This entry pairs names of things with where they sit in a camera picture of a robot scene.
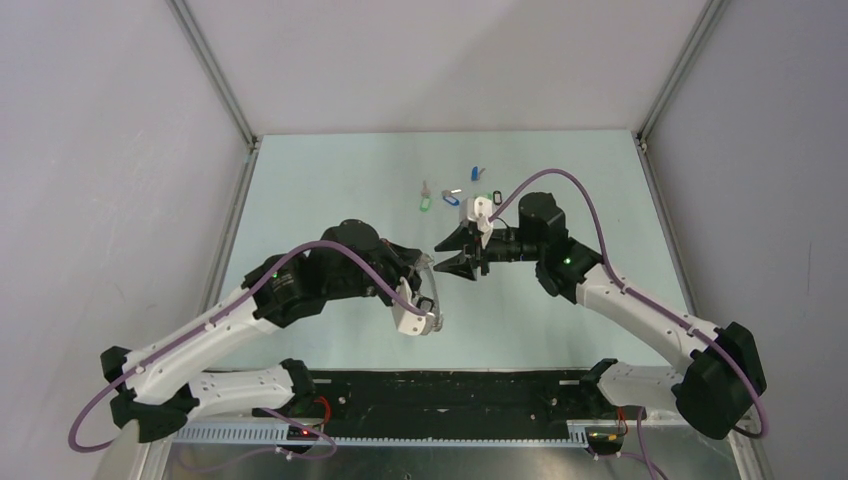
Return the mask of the perforated metal ring disc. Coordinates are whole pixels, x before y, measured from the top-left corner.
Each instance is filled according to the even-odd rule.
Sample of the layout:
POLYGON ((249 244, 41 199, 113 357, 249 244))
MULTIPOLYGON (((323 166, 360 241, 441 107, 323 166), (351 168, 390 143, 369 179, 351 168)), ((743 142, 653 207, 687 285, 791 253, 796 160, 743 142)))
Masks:
POLYGON ((422 279, 426 280, 428 285, 428 293, 421 294, 421 297, 429 299, 429 313, 433 316, 432 319, 426 320, 426 325, 423 328, 423 335, 440 332, 443 328, 444 316, 441 310, 440 299, 438 295, 437 283, 433 271, 434 260, 428 254, 423 253, 415 264, 415 269, 422 279))

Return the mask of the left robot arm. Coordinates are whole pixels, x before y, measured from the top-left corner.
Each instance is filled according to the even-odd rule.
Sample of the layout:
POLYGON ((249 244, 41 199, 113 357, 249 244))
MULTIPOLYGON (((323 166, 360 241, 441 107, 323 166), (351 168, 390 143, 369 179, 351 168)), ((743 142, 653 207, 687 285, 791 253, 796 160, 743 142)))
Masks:
POLYGON ((438 302, 420 291, 426 255, 345 220, 316 241, 269 257, 224 300, 150 345, 104 351, 101 367, 116 395, 113 423, 139 427, 138 440, 163 439, 187 423, 238 410, 304 416, 317 393, 301 360, 259 370, 213 372, 211 366, 254 340, 322 313, 331 301, 377 298, 396 330, 425 336, 441 327, 438 302))

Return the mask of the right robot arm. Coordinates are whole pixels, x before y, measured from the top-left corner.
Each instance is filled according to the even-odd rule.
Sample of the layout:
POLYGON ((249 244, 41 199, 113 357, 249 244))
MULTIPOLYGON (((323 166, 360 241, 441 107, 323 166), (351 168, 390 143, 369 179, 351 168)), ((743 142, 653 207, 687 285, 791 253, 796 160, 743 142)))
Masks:
POLYGON ((622 406, 678 413, 704 436, 721 440, 754 407, 767 382, 753 334, 733 322, 719 327, 675 312, 610 273, 600 253, 573 238, 564 211, 549 193, 524 195, 515 227, 494 227, 485 197, 461 204, 458 227, 435 249, 450 253, 435 269, 475 281, 493 263, 532 262, 552 297, 594 311, 651 347, 665 367, 616 359, 598 362, 583 377, 583 409, 604 418, 622 406))

